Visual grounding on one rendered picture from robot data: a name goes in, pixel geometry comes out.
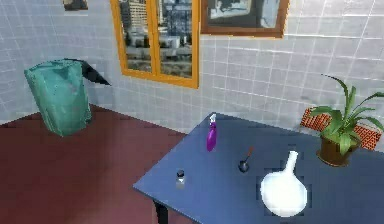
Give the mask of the orange woven chair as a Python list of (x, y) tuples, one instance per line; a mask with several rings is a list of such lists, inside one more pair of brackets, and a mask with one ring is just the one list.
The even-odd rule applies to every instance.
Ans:
[[(313, 110), (314, 107), (305, 110), (300, 125), (321, 132), (329, 125), (331, 116), (328, 114), (311, 116)], [(354, 128), (354, 132), (360, 137), (361, 147), (367, 150), (374, 150), (382, 136), (382, 131), (380, 129), (363, 123), (357, 124)]]

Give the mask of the purple spray bottle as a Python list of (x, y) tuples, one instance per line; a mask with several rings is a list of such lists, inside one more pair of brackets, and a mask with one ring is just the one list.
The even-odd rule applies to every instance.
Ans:
[(216, 146), (217, 130), (216, 130), (216, 114), (210, 116), (209, 132), (206, 140), (206, 148), (211, 152)]

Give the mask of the orange framed window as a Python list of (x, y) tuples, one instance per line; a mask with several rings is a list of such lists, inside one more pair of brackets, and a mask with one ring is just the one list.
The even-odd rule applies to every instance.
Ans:
[(125, 76), (199, 86), (199, 0), (110, 0)]

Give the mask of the blue table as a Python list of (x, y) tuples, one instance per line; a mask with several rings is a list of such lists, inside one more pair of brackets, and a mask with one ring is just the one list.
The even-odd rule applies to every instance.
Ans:
[[(384, 154), (356, 150), (345, 167), (323, 163), (317, 137), (224, 114), (216, 118), (217, 144), (206, 148), (203, 120), (134, 185), (147, 197), (200, 224), (384, 224)], [(249, 170), (238, 165), (248, 159)], [(263, 177), (298, 152), (295, 173), (308, 191), (303, 212), (280, 218), (260, 196)], [(176, 187), (183, 170), (185, 186)]]

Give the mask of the brown framed picture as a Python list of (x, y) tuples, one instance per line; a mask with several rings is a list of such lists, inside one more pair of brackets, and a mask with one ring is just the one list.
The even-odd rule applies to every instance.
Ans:
[(206, 35), (281, 39), (290, 0), (201, 0)]

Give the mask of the white round flask vase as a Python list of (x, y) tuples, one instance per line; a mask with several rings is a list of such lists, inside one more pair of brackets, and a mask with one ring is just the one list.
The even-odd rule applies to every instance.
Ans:
[(307, 205), (307, 189), (294, 174), (297, 158), (298, 152), (290, 151), (285, 168), (268, 173), (261, 182), (265, 207), (279, 217), (293, 217)]

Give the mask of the green plant in brown pot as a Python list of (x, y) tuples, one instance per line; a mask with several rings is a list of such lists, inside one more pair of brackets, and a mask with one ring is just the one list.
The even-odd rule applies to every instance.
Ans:
[(380, 131), (384, 131), (384, 125), (378, 119), (362, 115), (363, 112), (374, 111), (374, 108), (364, 107), (363, 104), (374, 98), (384, 98), (384, 92), (373, 93), (355, 105), (356, 87), (352, 86), (351, 89), (348, 89), (341, 79), (333, 76), (330, 78), (337, 81), (343, 89), (344, 112), (330, 106), (316, 106), (311, 110), (309, 116), (321, 114), (330, 116), (330, 123), (320, 132), (321, 148), (316, 154), (324, 163), (341, 167), (348, 162), (349, 156), (361, 145), (361, 137), (355, 132), (359, 121), (369, 121)]

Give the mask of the small dark wall picture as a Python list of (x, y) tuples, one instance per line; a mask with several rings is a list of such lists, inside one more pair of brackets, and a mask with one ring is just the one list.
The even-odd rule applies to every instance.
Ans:
[(86, 0), (63, 0), (63, 5), (66, 11), (78, 11), (88, 9), (88, 4)]

